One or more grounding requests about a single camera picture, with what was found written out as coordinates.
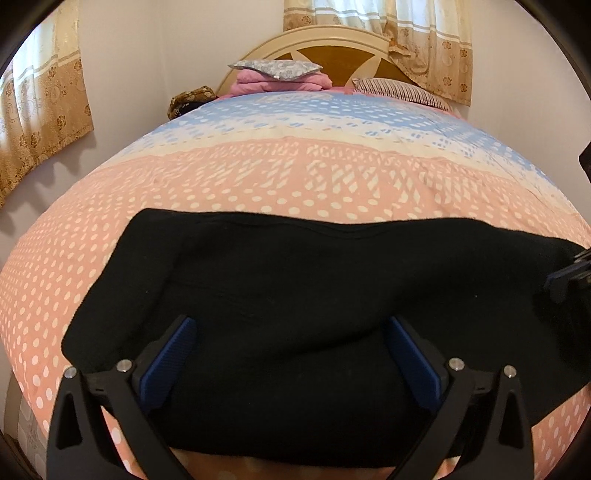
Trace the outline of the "beige window curtain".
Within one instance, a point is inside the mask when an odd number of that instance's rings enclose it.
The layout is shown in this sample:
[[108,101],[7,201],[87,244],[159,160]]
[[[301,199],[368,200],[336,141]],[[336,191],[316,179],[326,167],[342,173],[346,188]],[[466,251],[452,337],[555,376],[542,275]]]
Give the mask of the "beige window curtain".
[[467,0],[286,0],[283,29],[342,25],[378,34],[414,83],[472,104],[472,3]]

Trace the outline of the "brown patterned bag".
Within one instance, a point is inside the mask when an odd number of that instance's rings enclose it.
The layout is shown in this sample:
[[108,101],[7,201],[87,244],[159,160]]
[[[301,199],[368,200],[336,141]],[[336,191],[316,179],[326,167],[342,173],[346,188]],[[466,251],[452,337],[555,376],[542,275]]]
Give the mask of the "brown patterned bag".
[[217,95],[208,86],[184,91],[171,98],[167,110],[167,118],[173,120],[216,99]]

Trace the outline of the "polka dot bed cover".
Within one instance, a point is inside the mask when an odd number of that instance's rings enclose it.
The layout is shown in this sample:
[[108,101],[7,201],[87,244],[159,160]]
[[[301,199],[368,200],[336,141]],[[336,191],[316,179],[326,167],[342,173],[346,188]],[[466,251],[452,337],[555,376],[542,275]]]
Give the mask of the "polka dot bed cover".
[[145,208],[335,223],[465,217],[590,242],[587,221],[542,171],[451,114],[338,91],[213,102],[75,183],[5,263],[1,337],[41,431],[67,367],[63,335]]

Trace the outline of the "grey patterned pillow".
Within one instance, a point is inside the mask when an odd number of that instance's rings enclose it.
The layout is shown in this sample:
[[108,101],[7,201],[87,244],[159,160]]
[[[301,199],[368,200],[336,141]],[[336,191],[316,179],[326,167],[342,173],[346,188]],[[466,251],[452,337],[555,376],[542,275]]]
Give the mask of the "grey patterned pillow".
[[301,60],[240,60],[229,64],[228,67],[256,71],[280,81],[294,81],[322,71],[322,65]]

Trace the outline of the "cream wooden headboard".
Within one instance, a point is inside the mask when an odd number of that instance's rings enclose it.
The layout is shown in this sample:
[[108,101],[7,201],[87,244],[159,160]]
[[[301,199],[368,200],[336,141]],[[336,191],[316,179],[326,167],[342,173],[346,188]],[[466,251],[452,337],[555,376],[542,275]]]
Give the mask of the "cream wooden headboard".
[[378,34],[346,26],[308,26],[290,30],[254,48],[245,61],[293,60],[322,66],[337,89],[353,89],[356,79],[414,82],[394,64],[390,42]]

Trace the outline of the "black pants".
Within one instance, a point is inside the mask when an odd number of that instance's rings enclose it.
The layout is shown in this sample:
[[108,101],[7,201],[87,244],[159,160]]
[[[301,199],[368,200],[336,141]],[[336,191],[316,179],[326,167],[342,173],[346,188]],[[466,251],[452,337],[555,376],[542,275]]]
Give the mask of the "black pants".
[[62,341],[84,373],[135,359],[180,315],[187,361],[149,423],[169,447],[294,465],[380,468],[434,411],[413,394],[394,322],[445,358],[517,369],[540,422],[590,380],[590,298],[546,278],[576,243],[473,219],[335,224],[145,209],[124,229]]

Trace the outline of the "pink folded blanket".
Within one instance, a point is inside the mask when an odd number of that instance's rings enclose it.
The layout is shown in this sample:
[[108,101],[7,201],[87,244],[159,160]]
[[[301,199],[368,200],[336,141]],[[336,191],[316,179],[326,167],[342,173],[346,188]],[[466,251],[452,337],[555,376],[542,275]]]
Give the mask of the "pink folded blanket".
[[273,92],[318,92],[332,89],[332,80],[324,73],[311,73],[296,80],[274,79],[254,70],[239,70],[225,97]]

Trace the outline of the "beige side curtain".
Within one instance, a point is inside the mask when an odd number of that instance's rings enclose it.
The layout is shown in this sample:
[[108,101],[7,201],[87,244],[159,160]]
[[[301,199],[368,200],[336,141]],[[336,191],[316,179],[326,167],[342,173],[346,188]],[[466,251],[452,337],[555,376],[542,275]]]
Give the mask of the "beige side curtain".
[[1,200],[24,177],[94,130],[79,47],[79,3],[64,1],[1,76]]

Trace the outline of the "striped pillow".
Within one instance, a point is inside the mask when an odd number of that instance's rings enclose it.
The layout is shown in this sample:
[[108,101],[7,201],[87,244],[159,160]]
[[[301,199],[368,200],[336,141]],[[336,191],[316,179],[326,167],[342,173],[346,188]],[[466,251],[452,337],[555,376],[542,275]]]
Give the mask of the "striped pillow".
[[353,78],[356,92],[389,97],[451,112],[452,107],[442,98],[423,88],[388,78]]

